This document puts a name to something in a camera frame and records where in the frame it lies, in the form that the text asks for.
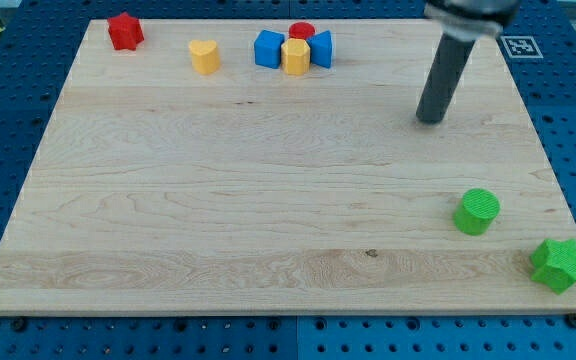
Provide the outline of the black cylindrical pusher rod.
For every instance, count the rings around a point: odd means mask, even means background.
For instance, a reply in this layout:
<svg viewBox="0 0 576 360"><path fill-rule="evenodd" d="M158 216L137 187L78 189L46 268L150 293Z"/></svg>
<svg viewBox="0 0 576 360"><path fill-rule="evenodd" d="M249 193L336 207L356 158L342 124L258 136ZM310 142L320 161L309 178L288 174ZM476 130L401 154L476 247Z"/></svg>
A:
<svg viewBox="0 0 576 360"><path fill-rule="evenodd" d="M421 123L443 121L474 44L442 34L416 110Z"/></svg>

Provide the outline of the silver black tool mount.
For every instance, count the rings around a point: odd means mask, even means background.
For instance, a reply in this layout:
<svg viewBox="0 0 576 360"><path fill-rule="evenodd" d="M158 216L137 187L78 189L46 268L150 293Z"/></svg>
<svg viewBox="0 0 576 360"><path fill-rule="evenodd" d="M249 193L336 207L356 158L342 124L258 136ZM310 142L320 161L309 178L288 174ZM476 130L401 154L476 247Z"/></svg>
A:
<svg viewBox="0 0 576 360"><path fill-rule="evenodd" d="M513 20L520 0L426 0L424 15L460 41L497 38Z"/></svg>

